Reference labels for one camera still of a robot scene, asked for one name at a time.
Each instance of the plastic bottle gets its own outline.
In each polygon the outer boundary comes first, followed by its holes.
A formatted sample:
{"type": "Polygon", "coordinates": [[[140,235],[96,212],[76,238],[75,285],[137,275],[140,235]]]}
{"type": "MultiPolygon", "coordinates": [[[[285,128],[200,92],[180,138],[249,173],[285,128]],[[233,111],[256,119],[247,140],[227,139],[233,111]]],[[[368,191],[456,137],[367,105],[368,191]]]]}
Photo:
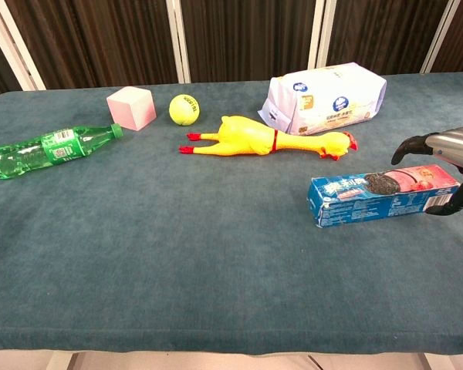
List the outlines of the plastic bottle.
{"type": "Polygon", "coordinates": [[[0,146],[0,179],[89,156],[109,141],[123,136],[118,124],[76,126],[12,145],[0,146]]]}

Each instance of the yellow rubber chicken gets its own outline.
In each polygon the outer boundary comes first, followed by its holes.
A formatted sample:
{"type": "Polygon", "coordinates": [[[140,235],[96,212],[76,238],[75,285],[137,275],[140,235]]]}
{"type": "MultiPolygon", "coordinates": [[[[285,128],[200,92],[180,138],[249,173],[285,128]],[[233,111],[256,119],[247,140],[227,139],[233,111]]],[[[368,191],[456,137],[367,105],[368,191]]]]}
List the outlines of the yellow rubber chicken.
{"type": "Polygon", "coordinates": [[[223,116],[218,133],[188,133],[190,141],[216,140],[211,146],[181,146],[183,154],[211,154],[234,156],[258,154],[264,156],[280,149],[312,150],[338,160],[348,153],[348,148],[358,149],[357,142],[349,133],[325,133],[320,136],[293,136],[272,129],[253,119],[241,116],[223,116]]]}

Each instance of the foam block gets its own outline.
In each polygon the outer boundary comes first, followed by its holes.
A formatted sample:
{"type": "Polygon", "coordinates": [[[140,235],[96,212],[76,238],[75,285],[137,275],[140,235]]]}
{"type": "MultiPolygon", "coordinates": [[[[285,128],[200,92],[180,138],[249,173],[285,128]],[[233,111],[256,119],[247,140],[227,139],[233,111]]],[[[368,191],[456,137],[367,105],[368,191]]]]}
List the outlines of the foam block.
{"type": "Polygon", "coordinates": [[[151,91],[127,86],[106,98],[113,121],[139,131],[156,118],[151,91]]]}

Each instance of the floor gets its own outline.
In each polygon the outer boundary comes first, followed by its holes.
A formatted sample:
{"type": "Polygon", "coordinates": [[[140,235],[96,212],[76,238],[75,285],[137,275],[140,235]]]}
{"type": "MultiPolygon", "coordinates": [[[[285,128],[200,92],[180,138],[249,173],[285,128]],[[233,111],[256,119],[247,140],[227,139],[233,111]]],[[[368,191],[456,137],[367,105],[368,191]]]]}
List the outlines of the floor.
{"type": "Polygon", "coordinates": [[[0,370],[463,370],[463,355],[224,355],[203,352],[0,351],[0,370]]]}

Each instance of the white plastic package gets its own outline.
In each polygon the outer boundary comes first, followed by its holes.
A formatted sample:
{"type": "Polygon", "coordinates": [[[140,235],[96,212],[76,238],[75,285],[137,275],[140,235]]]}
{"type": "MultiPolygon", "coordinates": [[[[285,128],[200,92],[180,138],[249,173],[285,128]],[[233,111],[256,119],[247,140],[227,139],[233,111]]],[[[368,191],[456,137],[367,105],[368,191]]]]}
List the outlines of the white plastic package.
{"type": "Polygon", "coordinates": [[[265,123],[292,135],[366,121],[379,112],[386,80],[356,63],[275,77],[259,111],[265,123]]]}

